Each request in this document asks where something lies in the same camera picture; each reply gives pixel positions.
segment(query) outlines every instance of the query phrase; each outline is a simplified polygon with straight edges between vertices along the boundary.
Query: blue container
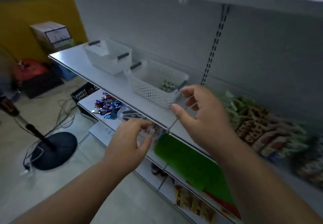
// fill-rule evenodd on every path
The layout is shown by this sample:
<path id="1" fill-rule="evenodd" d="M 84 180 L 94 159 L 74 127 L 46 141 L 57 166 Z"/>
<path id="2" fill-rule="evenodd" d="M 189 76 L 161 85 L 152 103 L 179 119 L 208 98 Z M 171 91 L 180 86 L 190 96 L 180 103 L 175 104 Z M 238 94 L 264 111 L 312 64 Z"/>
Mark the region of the blue container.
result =
<path id="1" fill-rule="evenodd" d="M 70 81 L 77 76 L 77 74 L 73 73 L 66 67 L 62 66 L 61 64 L 55 62 L 53 63 L 54 70 L 61 76 L 64 80 Z"/>

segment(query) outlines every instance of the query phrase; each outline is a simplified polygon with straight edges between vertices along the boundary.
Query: forearm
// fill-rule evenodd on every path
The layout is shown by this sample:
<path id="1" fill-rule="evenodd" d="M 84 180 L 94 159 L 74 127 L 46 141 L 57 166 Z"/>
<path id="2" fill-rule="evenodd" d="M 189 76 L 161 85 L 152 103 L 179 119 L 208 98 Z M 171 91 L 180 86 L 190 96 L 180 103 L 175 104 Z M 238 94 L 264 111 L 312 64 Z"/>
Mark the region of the forearm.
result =
<path id="1" fill-rule="evenodd" d="M 13 223 L 90 223 L 102 203 L 125 177 L 112 161 L 100 161 Z"/>
<path id="2" fill-rule="evenodd" d="M 322 223 L 250 147 L 235 135 L 230 140 L 219 161 L 245 223 Z"/>

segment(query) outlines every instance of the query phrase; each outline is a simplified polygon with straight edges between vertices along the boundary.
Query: perforated basket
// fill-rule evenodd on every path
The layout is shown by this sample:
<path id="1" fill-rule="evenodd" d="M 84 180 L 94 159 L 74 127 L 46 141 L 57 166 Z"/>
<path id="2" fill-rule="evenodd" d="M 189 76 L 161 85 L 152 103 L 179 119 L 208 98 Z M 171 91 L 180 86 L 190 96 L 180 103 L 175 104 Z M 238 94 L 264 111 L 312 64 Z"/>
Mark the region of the perforated basket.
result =
<path id="1" fill-rule="evenodd" d="M 179 90 L 187 83 L 189 76 L 153 60 L 141 60 L 132 65 L 125 75 L 131 89 L 164 108 L 169 108 L 181 95 Z M 175 84 L 173 92 L 160 89 L 164 81 Z"/>

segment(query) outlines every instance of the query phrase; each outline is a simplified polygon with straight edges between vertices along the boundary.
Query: left hand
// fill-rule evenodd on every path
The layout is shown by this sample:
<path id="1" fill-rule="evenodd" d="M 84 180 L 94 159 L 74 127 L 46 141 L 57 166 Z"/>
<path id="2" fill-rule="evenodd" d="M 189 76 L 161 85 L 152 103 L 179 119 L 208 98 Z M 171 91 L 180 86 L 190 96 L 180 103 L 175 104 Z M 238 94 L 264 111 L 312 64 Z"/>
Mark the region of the left hand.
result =
<path id="1" fill-rule="evenodd" d="M 151 121 L 131 119 L 119 125 L 103 157 L 103 161 L 113 161 L 118 170 L 125 175 L 135 170 L 149 150 L 152 135 L 137 146 L 137 136 L 141 129 L 147 129 Z"/>

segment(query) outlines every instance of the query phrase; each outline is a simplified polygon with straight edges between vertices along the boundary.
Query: tiled floor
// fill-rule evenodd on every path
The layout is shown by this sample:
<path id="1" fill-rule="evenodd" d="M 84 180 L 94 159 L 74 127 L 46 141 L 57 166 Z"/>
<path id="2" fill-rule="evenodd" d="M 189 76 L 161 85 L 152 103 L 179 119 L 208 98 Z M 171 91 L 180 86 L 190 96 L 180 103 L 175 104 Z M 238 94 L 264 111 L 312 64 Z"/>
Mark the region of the tiled floor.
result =
<path id="1" fill-rule="evenodd" d="M 53 128 L 62 100 L 85 81 L 76 78 L 44 95 L 29 100 L 22 97 L 16 106 L 21 115 L 42 133 Z M 73 124 L 66 129 L 78 141 L 87 135 L 93 123 L 80 115 L 78 109 Z M 0 112 L 0 223 L 6 224 L 48 197 L 91 165 L 104 154 L 104 146 L 89 135 L 73 157 L 61 167 L 50 171 L 35 170 L 32 175 L 20 176 L 22 161 L 35 138 L 17 126 L 13 118 Z M 136 173 L 129 174 L 110 194 L 94 217 L 97 223 L 191 223 L 167 200 L 153 190 Z"/>

